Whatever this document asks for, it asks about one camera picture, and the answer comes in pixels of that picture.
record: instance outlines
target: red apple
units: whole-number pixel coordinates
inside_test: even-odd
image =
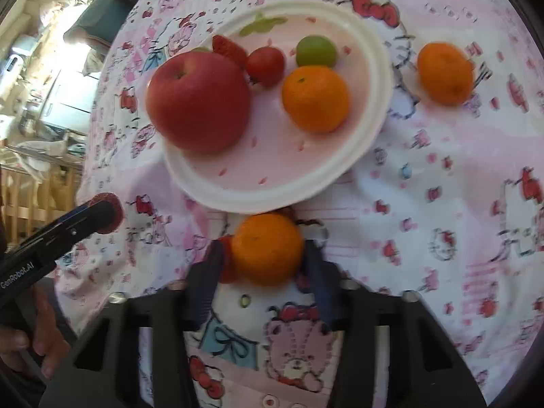
[[[153,125],[176,147],[213,153],[244,133],[251,94],[242,71],[230,59],[192,50],[156,70],[146,107]]]

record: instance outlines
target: tablecloth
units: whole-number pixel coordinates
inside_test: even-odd
[[[153,293],[184,277],[211,239],[240,222],[176,186],[145,110],[145,89],[165,60],[229,17],[271,1],[140,0],[127,18],[102,72],[78,192],[80,202],[114,192],[125,219],[115,233],[79,243],[56,273],[76,331],[109,293]],[[292,212],[329,260],[369,288],[418,290],[490,402],[544,312],[542,56],[508,0],[323,1],[352,8],[382,36],[394,95],[373,149]],[[475,89],[461,108],[433,104],[418,85],[415,59],[433,40],[456,44],[474,63]],[[147,401],[149,336],[143,329]],[[221,284],[208,322],[187,334],[191,361],[210,377],[195,381],[200,403],[325,406],[341,339],[320,321],[301,282],[273,289]],[[386,362],[379,361],[376,407],[385,402]]]

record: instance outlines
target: green plum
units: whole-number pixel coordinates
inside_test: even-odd
[[[310,35],[296,45],[296,63],[299,66],[334,67],[338,52],[332,41],[320,35]]]

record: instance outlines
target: human hand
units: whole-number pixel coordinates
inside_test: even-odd
[[[51,379],[61,360],[70,350],[70,345],[56,327],[55,311],[45,292],[38,286],[33,288],[36,306],[36,328],[32,348],[39,356],[44,356],[42,374]],[[12,370],[30,374],[28,367],[18,351],[26,350],[30,340],[24,331],[0,326],[0,359]]]

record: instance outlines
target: mandarin orange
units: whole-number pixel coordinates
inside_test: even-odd
[[[349,114],[347,84],[326,66],[301,66],[293,70],[285,78],[281,99],[293,122],[311,133],[332,132]]]
[[[474,88],[472,64],[449,43],[428,43],[417,57],[420,82],[436,103],[456,106],[469,99]]]
[[[236,271],[263,286],[278,285],[300,267],[304,240],[293,222],[279,213],[249,216],[231,241]]]

